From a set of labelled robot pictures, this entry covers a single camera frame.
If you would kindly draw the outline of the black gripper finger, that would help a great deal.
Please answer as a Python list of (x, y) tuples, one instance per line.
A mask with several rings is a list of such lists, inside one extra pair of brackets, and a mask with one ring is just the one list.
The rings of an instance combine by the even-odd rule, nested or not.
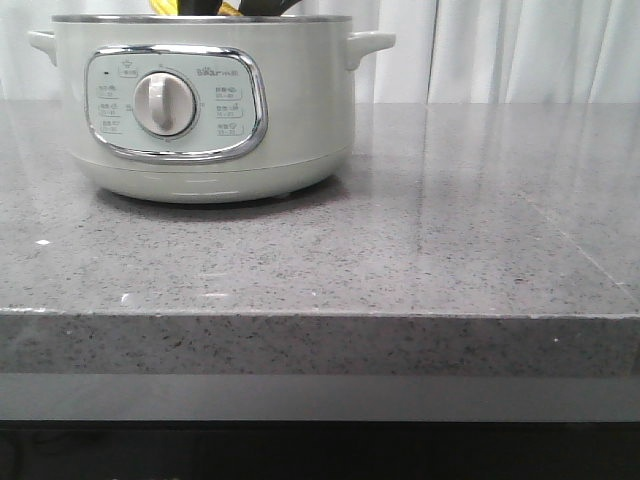
[(243, 16), (280, 16), (301, 0), (242, 0), (238, 7)]
[(177, 14), (180, 16), (217, 16), (222, 0), (177, 0)]

